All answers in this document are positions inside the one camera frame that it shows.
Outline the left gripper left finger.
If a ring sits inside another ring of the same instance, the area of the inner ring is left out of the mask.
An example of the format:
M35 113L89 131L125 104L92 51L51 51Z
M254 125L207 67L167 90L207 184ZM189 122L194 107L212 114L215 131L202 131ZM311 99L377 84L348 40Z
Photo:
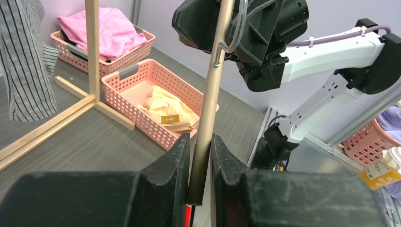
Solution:
M138 172L36 172L0 204L3 227L186 227L191 137Z

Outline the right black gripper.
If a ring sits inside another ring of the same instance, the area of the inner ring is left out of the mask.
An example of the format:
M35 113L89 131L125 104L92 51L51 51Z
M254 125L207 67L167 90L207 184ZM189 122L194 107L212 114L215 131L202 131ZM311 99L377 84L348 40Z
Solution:
M174 12L172 27L186 46L212 52L221 2L186 0ZM236 0L224 44L236 49L225 59L237 63L249 90L277 89L288 57L281 54L307 29L304 0Z

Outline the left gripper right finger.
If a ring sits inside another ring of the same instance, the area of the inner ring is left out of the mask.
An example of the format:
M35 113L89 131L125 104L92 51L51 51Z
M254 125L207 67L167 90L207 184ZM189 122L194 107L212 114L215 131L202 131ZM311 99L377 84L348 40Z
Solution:
M386 227L373 193L346 175L251 170L222 138L210 147L214 227Z

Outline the cream underwear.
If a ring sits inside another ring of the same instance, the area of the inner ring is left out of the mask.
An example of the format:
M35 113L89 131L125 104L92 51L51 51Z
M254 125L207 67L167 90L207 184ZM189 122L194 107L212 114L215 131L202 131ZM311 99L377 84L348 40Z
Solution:
M137 108L172 132L190 131L199 125L199 116L178 97L159 86Z

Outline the red underwear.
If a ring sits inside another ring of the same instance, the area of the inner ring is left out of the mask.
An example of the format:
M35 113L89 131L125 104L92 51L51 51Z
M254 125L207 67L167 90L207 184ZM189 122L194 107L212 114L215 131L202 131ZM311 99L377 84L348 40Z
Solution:
M189 227L190 222L191 222L191 212L192 212L192 208L191 206L187 205L186 206L186 216L185 216L185 227Z

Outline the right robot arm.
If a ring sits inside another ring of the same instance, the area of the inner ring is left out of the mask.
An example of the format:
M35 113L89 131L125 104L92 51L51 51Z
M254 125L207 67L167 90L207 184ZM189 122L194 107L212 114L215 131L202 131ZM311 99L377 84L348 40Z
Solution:
M221 65L221 55L236 62L252 92L331 71L308 100L267 128L252 169L273 169L288 162L291 151L336 107L383 92L401 76L401 39L367 18L341 35L299 41L309 18L304 0L236 0L231 11L212 66Z

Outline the grey striped underwear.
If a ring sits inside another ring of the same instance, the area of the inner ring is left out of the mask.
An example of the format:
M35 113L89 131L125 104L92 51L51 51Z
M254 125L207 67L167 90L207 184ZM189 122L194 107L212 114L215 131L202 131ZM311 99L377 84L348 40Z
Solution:
M39 0L0 2L0 59L9 118L16 122L39 121L57 111L49 79L59 51L43 41L43 18Z

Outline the near pink basket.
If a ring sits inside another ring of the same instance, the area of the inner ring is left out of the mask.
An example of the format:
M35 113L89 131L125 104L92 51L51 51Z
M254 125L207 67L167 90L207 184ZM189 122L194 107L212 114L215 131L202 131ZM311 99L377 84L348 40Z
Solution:
M153 59L102 77L106 103L165 150L197 133L203 94Z

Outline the wooden clothes rack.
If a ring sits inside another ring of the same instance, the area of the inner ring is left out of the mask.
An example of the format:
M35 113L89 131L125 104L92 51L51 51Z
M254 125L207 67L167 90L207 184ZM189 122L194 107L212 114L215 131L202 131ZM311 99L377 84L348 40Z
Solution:
M48 140L58 131L74 122L87 111L95 108L109 116L129 130L135 129L135 122L120 114L100 100L99 74L99 3L96 0L85 2L86 30L88 41L88 77L89 93L57 76L56 84L80 100L63 112L49 119L44 124L32 130L25 136L11 143L0 151L0 168L7 168L25 154Z

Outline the outside pink basket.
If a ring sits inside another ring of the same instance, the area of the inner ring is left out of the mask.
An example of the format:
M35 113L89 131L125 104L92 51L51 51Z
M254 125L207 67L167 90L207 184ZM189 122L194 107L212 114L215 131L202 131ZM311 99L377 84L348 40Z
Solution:
M380 126L376 118L342 142L345 154L367 167L382 157L382 151L399 147L398 140L387 134Z

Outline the pink cloth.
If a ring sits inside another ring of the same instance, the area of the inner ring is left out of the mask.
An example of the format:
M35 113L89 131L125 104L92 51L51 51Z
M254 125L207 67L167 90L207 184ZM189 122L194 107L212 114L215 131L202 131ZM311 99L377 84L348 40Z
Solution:
M56 19L66 37L87 52L85 11ZM119 9L99 8L99 56L112 61L146 42L145 36L137 33L134 25Z

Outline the yellow bottle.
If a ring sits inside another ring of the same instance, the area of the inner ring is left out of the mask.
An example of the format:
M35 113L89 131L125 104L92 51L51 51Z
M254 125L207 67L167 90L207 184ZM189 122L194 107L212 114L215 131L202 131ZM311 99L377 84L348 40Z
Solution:
M382 151L382 157L357 174L370 190L376 190L401 180L401 148Z

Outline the far pink basket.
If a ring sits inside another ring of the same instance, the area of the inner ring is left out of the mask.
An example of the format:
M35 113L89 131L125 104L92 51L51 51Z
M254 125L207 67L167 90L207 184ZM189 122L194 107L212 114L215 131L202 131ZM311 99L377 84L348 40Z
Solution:
M138 63L146 59L150 54L156 36L138 26L134 27L137 32L145 36L147 42L112 61L103 56L99 56L100 77ZM59 50L58 58L60 60L84 72L88 72L88 55L86 51L73 45L72 41L66 38L64 32L61 30L52 33L51 38L53 39L55 47Z

